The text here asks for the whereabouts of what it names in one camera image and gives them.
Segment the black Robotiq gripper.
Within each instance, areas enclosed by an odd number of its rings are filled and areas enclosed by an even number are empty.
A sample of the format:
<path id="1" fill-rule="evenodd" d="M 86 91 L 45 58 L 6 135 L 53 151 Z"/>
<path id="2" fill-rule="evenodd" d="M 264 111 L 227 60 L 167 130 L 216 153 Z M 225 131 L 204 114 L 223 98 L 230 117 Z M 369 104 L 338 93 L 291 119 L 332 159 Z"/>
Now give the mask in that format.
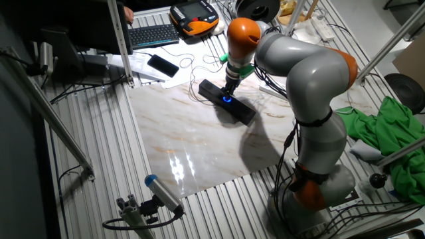
<path id="1" fill-rule="evenodd" d="M 224 97 L 228 97 L 228 93 L 230 96 L 234 97 L 234 91 L 240 84 L 240 78 L 233 78 L 229 75 L 226 75 L 226 84 L 223 88 L 221 88 L 222 95 Z"/>

